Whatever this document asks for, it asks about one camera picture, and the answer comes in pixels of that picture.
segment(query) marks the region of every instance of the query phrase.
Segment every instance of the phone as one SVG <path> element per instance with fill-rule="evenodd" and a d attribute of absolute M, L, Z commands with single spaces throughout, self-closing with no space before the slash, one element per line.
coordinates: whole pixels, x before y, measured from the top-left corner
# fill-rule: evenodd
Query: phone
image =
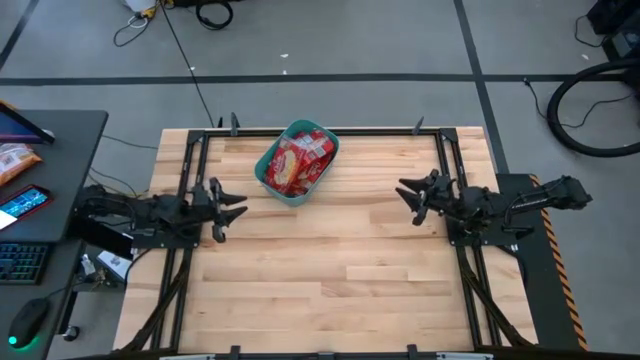
<path fill-rule="evenodd" d="M 29 185 L 22 188 L 0 202 L 0 230 L 42 209 L 52 200 L 51 192 L 43 187 Z"/>

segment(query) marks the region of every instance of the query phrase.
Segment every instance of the teal basket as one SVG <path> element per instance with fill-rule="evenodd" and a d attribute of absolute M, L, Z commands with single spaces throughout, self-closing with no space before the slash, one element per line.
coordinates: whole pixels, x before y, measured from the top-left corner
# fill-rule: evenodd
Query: teal basket
<path fill-rule="evenodd" d="M 301 131 L 309 133 L 315 129 L 319 129 L 322 132 L 324 132 L 329 137 L 329 139 L 333 141 L 333 144 L 335 145 L 336 148 L 333 154 L 333 158 L 331 159 L 331 162 L 329 162 L 329 165 L 327 165 L 327 167 L 324 169 L 322 174 L 320 174 L 320 177 L 311 186 L 309 191 L 307 191 L 307 193 L 302 196 L 288 197 L 280 194 L 279 192 L 271 188 L 271 186 L 265 184 L 265 182 L 263 181 L 264 174 L 267 172 L 267 168 L 269 167 L 269 163 L 271 162 L 271 159 L 273 159 L 273 154 L 275 154 L 276 149 L 278 148 L 280 139 L 284 135 L 287 135 L 289 137 L 294 137 L 296 134 L 298 134 Z M 262 186 L 264 186 L 264 188 L 267 189 L 267 191 L 271 195 L 273 195 L 276 199 L 292 207 L 300 206 L 304 204 L 307 200 L 309 200 L 309 198 L 311 197 L 311 194 L 316 189 L 316 186 L 318 186 L 320 181 L 322 181 L 322 178 L 324 178 L 324 176 L 327 174 L 327 171 L 329 171 L 329 169 L 333 165 L 333 161 L 335 160 L 335 156 L 338 153 L 338 150 L 340 150 L 340 141 L 338 140 L 338 137 L 335 136 L 331 131 L 323 128 L 322 126 L 314 123 L 313 121 L 296 120 L 291 125 L 289 125 L 289 127 L 285 131 L 283 131 L 282 134 L 280 134 L 278 139 L 273 143 L 273 145 L 271 145 L 269 150 L 267 150 L 267 152 L 264 155 L 262 155 L 260 160 L 258 160 L 258 163 L 256 163 L 256 167 L 254 169 L 254 173 L 256 175 L 256 179 L 260 181 L 260 184 L 262 184 Z"/>

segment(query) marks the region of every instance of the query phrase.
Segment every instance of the gray floor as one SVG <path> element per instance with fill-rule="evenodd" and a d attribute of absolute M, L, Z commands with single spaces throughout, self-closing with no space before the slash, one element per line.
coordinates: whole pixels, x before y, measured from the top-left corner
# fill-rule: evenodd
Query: gray floor
<path fill-rule="evenodd" d="M 1 48 L 28 1 L 0 2 Z M 130 16 L 119 2 L 40 0 L 0 80 L 188 76 L 161 14 L 131 45 L 111 44 L 113 32 Z M 573 39 L 575 18 L 593 3 L 464 0 L 483 73 L 569 74 L 605 61 L 600 49 Z M 169 11 L 196 75 L 471 74 L 450 0 L 246 0 L 233 6 L 236 18 L 221 32 L 202 28 L 187 10 Z M 580 31 L 597 40 L 587 22 Z M 534 83 L 543 107 L 557 85 Z M 602 160 L 569 152 L 536 115 L 523 84 L 488 83 L 487 88 L 510 170 L 536 173 L 543 181 L 576 176 L 594 197 L 581 212 L 552 212 L 591 349 L 640 353 L 637 156 Z M 244 126 L 284 126 L 300 118 L 325 125 L 411 125 L 421 116 L 425 125 L 485 125 L 471 81 L 203 84 L 201 89 L 214 118 L 234 111 Z M 563 102 L 560 116 L 579 123 L 593 102 L 628 93 L 618 84 L 580 85 Z M 104 109 L 111 115 L 106 133 L 149 145 L 158 143 L 163 128 L 208 124 L 191 84 L 0 86 L 0 98 L 20 108 Z M 574 136 L 599 146 L 635 142 L 637 119 L 640 109 L 633 99 L 605 105 Z M 154 158 L 152 151 L 103 140 L 94 166 L 143 190 Z M 72 322 L 84 332 L 74 343 L 56 339 L 50 358 L 109 351 L 120 302 L 117 294 L 80 298 Z"/>

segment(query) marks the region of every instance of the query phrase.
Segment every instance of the desk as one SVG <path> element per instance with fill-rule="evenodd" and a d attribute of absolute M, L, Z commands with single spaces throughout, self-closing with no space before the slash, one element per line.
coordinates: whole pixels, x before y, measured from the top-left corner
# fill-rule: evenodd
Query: desk
<path fill-rule="evenodd" d="M 53 145 L 34 145 L 43 163 L 26 170 L 9 184 L 0 188 L 8 196 L 20 188 L 35 183 L 51 190 L 54 201 L 27 220 L 0 232 L 5 241 L 56 242 L 42 282 L 38 286 L 0 286 L 3 294 L 0 305 L 0 334 L 6 336 L 11 320 L 29 300 L 44 297 L 54 290 L 71 284 L 83 249 L 80 240 L 67 240 L 65 234 L 73 202 L 84 184 L 93 155 L 107 121 L 104 111 L 20 111 L 34 124 L 52 130 Z M 28 349 L 9 347 L 6 337 L 0 341 L 0 359 L 44 359 L 53 336 L 57 333 L 61 314 L 69 292 L 52 296 L 48 315 L 37 341 Z"/>
<path fill-rule="evenodd" d="M 483 129 L 457 132 L 469 184 L 496 190 Z M 152 193 L 176 192 L 187 133 L 163 132 Z M 231 345 L 241 345 L 243 353 L 398 352 L 411 343 L 420 351 L 472 349 L 444 221 L 430 214 L 423 226 L 412 226 L 393 191 L 398 178 L 421 178 L 439 168 L 435 140 L 340 140 L 334 167 L 312 199 L 295 209 L 271 197 L 253 176 L 273 137 L 210 141 L 206 177 L 218 177 L 228 193 L 248 196 L 249 211 L 232 224 L 225 244 L 215 243 L 210 227 L 203 227 L 180 353 L 228 353 Z M 196 165 L 194 156 L 192 172 Z M 517 261 L 494 248 L 484 255 L 496 303 L 536 342 Z M 132 269 L 114 348 L 129 342 L 152 311 L 164 259 L 164 250 L 153 250 Z M 486 342 L 484 311 L 476 303 Z M 167 314 L 165 328 L 173 319 Z M 168 337 L 165 330 L 163 343 Z"/>

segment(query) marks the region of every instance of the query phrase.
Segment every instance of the keyboard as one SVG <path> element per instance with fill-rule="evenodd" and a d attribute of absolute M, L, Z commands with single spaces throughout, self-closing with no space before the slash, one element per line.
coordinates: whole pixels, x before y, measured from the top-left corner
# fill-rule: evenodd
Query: keyboard
<path fill-rule="evenodd" d="M 0 285 L 38 285 L 51 253 L 51 246 L 0 243 Z"/>

